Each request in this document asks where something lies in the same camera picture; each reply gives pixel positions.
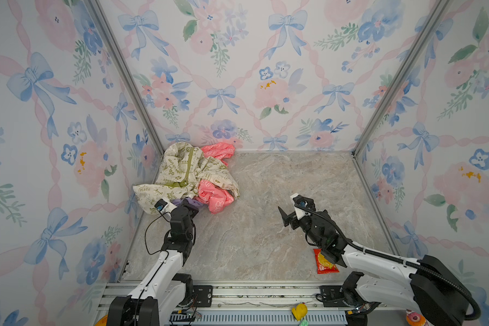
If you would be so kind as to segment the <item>purple cloth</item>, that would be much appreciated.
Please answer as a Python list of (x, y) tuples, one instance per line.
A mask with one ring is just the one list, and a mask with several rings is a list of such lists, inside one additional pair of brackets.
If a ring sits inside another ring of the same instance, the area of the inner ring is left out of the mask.
[(191, 206), (195, 206), (197, 209), (200, 209), (200, 208), (203, 208), (205, 207), (206, 205), (194, 198), (183, 198), (183, 199), (174, 199), (172, 200), (172, 203), (175, 205), (175, 206), (181, 206), (182, 204), (189, 204)]

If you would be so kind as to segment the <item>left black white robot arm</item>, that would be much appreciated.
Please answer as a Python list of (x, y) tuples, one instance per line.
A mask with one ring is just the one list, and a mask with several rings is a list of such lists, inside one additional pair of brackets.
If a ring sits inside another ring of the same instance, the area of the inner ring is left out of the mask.
[(165, 325), (177, 306), (192, 301), (192, 277), (179, 271), (195, 243), (194, 217), (198, 208), (186, 199), (177, 206), (160, 199), (154, 207), (161, 217), (170, 215), (171, 229), (147, 276), (128, 295), (115, 297), (110, 304), (105, 318), (107, 326)]

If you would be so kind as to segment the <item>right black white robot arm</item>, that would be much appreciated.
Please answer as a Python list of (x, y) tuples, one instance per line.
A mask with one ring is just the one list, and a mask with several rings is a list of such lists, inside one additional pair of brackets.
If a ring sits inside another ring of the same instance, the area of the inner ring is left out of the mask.
[(328, 262), (351, 270), (341, 289), (345, 304), (397, 306), (434, 325), (462, 325), (481, 317), (470, 290), (439, 259), (402, 258), (362, 246), (347, 238), (327, 211), (302, 205), (294, 209), (279, 211), (284, 226), (300, 228)]

